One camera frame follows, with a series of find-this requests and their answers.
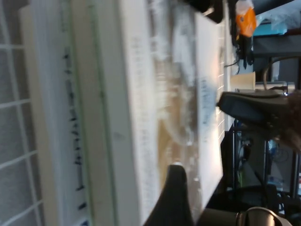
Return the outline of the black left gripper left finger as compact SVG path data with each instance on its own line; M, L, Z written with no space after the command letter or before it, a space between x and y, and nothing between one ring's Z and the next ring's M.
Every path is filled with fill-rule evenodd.
M193 226L187 176L183 166L170 165L161 195L145 226Z

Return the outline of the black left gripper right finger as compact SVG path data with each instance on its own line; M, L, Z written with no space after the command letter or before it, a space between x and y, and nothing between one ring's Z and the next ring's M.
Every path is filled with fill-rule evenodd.
M223 92L217 106L227 115L294 151L301 149L301 92Z

